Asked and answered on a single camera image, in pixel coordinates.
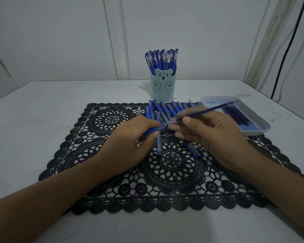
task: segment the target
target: bear ear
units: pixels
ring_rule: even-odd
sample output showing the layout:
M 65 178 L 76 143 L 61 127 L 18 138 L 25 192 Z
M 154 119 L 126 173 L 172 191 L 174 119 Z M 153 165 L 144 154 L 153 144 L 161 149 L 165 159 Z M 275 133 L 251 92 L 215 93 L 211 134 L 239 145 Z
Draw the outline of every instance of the bear ear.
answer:
M 161 72 L 161 70 L 158 69 L 158 68 L 156 68 L 156 69 L 154 70 L 154 72 L 155 72 L 155 75 L 156 75 L 156 76 L 159 76 L 159 73 Z

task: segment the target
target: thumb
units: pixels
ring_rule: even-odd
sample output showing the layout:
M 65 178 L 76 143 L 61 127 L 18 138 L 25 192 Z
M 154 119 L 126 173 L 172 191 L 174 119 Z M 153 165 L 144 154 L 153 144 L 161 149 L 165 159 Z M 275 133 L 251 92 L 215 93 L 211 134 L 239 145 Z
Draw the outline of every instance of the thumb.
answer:
M 154 131 L 153 133 L 151 133 L 145 139 L 145 141 L 136 149 L 135 153 L 136 153 L 136 156 L 139 158 L 139 161 L 141 161 L 144 158 L 144 156 L 148 153 L 148 151 L 151 150 L 158 134 L 159 134 L 159 132 L 157 132 L 157 131 Z
M 216 134 L 214 128 L 207 126 L 197 118 L 184 117 L 182 122 L 195 134 L 200 135 L 207 141 L 211 140 Z

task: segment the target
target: person's right arm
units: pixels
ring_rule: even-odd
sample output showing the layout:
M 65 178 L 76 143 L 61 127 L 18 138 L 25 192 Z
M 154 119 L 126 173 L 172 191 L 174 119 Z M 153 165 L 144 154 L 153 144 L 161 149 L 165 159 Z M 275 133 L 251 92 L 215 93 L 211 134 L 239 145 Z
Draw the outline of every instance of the person's right arm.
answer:
M 185 116 L 204 107 L 179 112 Z M 172 124 L 178 138 L 200 143 L 225 167 L 239 173 L 304 229 L 304 178 L 269 160 L 246 140 L 227 114 L 212 111 L 199 118 L 184 117 Z

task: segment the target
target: placemat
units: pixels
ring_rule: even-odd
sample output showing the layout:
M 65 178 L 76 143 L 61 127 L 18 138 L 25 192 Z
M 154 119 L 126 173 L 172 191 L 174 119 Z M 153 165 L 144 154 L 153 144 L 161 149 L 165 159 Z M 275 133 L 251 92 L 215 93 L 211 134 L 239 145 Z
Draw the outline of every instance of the placemat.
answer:
M 125 120 L 144 114 L 147 103 L 90 103 L 65 142 L 39 176 L 39 181 L 56 175 L 95 155 L 112 131 Z M 271 159 L 304 177 L 279 148 L 264 135 L 250 136 L 250 144 Z M 89 210 L 100 213 L 133 212 L 140 208 L 150 212 L 157 208 L 179 211 L 188 206 L 200 210 L 204 206 L 232 209 L 236 205 L 266 207 L 272 204 L 257 188 L 236 172 L 226 169 L 201 145 L 193 143 L 202 159 L 194 159 L 180 146 L 168 128 L 161 132 L 162 159 L 157 158 L 156 144 L 136 166 L 91 190 L 70 210 L 82 214 Z

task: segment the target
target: person's left arm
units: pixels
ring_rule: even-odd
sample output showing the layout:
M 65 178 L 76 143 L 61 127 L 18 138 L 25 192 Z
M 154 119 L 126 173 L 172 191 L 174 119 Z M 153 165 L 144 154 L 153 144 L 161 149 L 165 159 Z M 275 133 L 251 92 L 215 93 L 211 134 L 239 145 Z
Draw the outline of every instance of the person's left arm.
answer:
M 138 138 L 159 122 L 141 115 L 122 122 L 87 161 L 0 199 L 0 242 L 30 242 L 77 200 L 140 162 L 158 132 L 137 147 Z

